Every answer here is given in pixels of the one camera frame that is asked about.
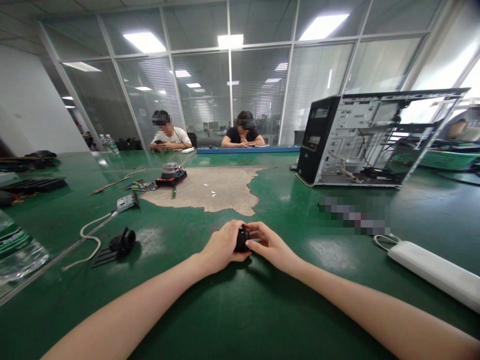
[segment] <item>glass wall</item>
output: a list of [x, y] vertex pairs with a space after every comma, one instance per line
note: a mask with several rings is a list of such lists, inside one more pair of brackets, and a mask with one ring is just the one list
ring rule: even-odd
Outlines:
[[219, 145], [248, 110], [269, 144], [292, 145], [312, 101], [402, 90], [443, 4], [186, 0], [49, 18], [42, 31], [99, 134], [147, 147], [163, 109], [200, 145]]

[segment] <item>white device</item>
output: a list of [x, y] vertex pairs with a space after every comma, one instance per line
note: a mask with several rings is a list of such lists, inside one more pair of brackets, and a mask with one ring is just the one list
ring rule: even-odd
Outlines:
[[409, 241], [398, 239], [387, 251], [397, 263], [480, 314], [480, 277]]

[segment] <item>black vr headset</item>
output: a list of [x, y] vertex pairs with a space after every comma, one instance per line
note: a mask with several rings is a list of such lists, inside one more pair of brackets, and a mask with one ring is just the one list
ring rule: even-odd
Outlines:
[[171, 123], [172, 120], [169, 115], [154, 113], [151, 117], [151, 122], [153, 125], [166, 125], [167, 123]]
[[251, 130], [255, 126], [257, 126], [257, 124], [255, 123], [255, 119], [241, 119], [238, 117], [236, 118], [236, 124], [240, 125], [245, 130]]

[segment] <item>plastic bottle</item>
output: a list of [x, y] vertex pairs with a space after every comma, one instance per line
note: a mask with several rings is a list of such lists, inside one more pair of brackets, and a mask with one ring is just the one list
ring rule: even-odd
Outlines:
[[48, 259], [47, 250], [0, 210], [0, 283], [23, 278]]
[[106, 152], [111, 153], [112, 151], [110, 150], [109, 141], [107, 140], [107, 138], [103, 134], [99, 134], [98, 137], [100, 138], [100, 142], [101, 142], [101, 145], [103, 146], [103, 149]]
[[117, 147], [117, 144], [115, 144], [115, 141], [110, 137], [110, 135], [106, 135], [106, 139], [108, 141], [108, 147], [110, 148], [110, 151], [112, 154], [119, 154], [119, 148]]

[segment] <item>green basket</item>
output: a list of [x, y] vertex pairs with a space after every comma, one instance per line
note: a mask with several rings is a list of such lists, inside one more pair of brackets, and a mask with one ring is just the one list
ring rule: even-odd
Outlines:
[[[420, 165], [444, 170], [465, 170], [476, 158], [480, 158], [480, 153], [429, 150], [421, 159]], [[414, 158], [408, 153], [401, 153], [395, 155], [392, 160], [399, 163], [411, 163]]]

